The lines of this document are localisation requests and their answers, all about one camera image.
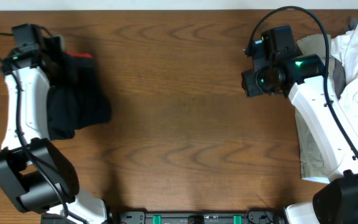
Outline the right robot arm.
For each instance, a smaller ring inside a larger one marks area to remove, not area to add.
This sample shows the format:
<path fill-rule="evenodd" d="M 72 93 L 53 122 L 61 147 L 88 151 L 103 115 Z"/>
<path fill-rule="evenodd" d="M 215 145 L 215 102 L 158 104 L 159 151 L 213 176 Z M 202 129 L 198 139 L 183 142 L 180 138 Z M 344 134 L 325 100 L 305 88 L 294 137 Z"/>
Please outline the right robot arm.
<path fill-rule="evenodd" d="M 351 128 L 317 55 L 253 56 L 242 73 L 248 97 L 283 94 L 305 119 L 328 170 L 329 184 L 284 209 L 286 223 L 358 223 L 358 135 Z"/>

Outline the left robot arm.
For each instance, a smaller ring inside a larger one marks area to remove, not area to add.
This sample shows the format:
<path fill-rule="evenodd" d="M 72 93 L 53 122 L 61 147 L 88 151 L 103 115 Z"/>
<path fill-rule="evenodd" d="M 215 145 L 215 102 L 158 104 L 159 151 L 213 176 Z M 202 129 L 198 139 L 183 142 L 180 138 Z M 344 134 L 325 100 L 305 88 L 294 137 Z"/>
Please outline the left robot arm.
<path fill-rule="evenodd" d="M 67 53 L 59 35 L 16 42 L 1 68 L 9 102 L 0 188 L 19 212 L 38 213 L 43 223 L 107 223 L 105 202 L 80 188 L 73 164 L 53 144 L 109 119 L 93 58 Z"/>

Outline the black leggings with red waistband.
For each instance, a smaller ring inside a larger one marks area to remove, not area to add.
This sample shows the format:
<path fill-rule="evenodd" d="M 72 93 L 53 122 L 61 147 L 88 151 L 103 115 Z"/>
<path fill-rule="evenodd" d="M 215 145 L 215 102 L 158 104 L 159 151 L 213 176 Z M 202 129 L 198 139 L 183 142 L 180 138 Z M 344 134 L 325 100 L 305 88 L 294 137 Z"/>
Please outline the black leggings with red waistband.
<path fill-rule="evenodd" d="M 75 129 L 107 123 L 112 112 L 110 102 L 101 88 L 96 62 L 90 54 L 64 53 L 66 82 L 73 88 L 77 105 Z"/>

